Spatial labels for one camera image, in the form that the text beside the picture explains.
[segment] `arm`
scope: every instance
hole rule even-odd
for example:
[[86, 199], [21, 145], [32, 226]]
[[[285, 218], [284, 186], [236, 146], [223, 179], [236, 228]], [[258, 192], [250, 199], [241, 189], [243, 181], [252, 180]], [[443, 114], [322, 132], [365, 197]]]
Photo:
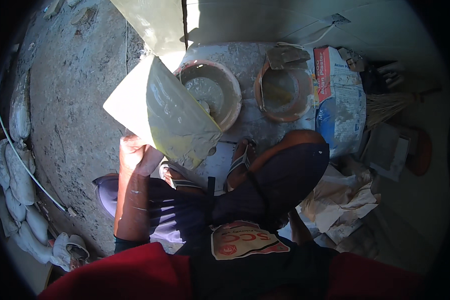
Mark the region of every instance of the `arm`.
[[136, 135], [120, 140], [120, 172], [114, 235], [127, 240], [149, 240], [148, 181], [164, 155]]
[[310, 230], [303, 224], [295, 208], [288, 213], [288, 219], [290, 220], [290, 228], [292, 229], [292, 242], [300, 246], [306, 242], [313, 241]]

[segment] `crumpled paper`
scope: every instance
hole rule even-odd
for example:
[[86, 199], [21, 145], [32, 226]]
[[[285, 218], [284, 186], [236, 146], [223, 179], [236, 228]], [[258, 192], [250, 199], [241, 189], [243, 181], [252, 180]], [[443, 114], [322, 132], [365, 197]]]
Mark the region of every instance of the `crumpled paper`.
[[373, 195], [371, 186], [369, 170], [347, 177], [328, 165], [317, 186], [300, 204], [301, 211], [322, 233], [351, 225], [378, 206], [381, 195]]

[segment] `broom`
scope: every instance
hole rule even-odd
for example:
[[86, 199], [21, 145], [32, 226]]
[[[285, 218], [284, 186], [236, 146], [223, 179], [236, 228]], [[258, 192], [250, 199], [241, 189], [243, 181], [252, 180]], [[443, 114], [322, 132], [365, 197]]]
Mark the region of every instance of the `broom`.
[[366, 95], [366, 131], [387, 121], [420, 99], [418, 93], [384, 93]]

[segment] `hand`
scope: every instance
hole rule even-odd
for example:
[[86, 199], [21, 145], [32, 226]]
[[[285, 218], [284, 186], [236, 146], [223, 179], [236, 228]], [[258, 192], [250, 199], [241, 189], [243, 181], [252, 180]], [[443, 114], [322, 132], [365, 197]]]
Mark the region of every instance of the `hand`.
[[164, 158], [162, 152], [145, 143], [137, 135], [120, 139], [120, 171], [150, 176]]

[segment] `flip-flop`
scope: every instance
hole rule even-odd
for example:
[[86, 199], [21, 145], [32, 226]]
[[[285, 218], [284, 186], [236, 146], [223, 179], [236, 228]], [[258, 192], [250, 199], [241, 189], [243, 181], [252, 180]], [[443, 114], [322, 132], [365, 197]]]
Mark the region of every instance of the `flip-flop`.
[[[165, 180], [165, 173], [167, 172], [165, 170], [165, 168], [173, 170], [173, 171], [177, 172], [178, 174], [182, 175], [183, 177], [185, 177], [185, 175], [180, 171], [180, 169], [178, 167], [176, 167], [172, 162], [164, 161], [160, 165], [160, 169], [159, 169], [160, 178], [163, 180]], [[174, 188], [174, 189], [177, 189], [177, 187], [179, 187], [179, 186], [186, 186], [189, 188], [202, 189], [196, 183], [194, 183], [190, 180], [186, 180], [186, 179], [170, 179], [170, 183], [172, 185], [172, 188]]]
[[[235, 170], [238, 166], [240, 166], [240, 165], [245, 165], [245, 167], [246, 167], [247, 170], [248, 170], [249, 167], [250, 167], [250, 160], [249, 160], [249, 157], [247, 156], [247, 153], [248, 153], [248, 150], [249, 150], [249, 145], [252, 144], [252, 146], [251, 146], [252, 148], [253, 148], [253, 147], [257, 147], [257, 142], [254, 141], [254, 140], [252, 139], [252, 137], [250, 137], [250, 136], [244, 136], [244, 137], [240, 138], [240, 139], [239, 139], [239, 142], [236, 143], [236, 145], [235, 145], [235, 148], [234, 148], [234, 150], [233, 150], [232, 157], [235, 156], [235, 153], [237, 152], [237, 150], [238, 150], [238, 148], [239, 148], [239, 144], [240, 144], [241, 141], [243, 141], [243, 140], [247, 140], [247, 141], [248, 141], [248, 143], [246, 144], [246, 147], [245, 147], [245, 152], [243, 153], [242, 156], [240, 156], [239, 158], [235, 159], [235, 160], [232, 162], [232, 165], [230, 166], [230, 170], [228, 171], [228, 173], [227, 173], [227, 175], [226, 175], [226, 178], [228, 178], [228, 175], [230, 175], [230, 173], [231, 173], [232, 171], [234, 171], [234, 170]], [[227, 179], [225, 179], [225, 183], [223, 183], [223, 191], [224, 191], [225, 193], [230, 192], [230, 191], [228, 190], [228, 182], [227, 182]]]

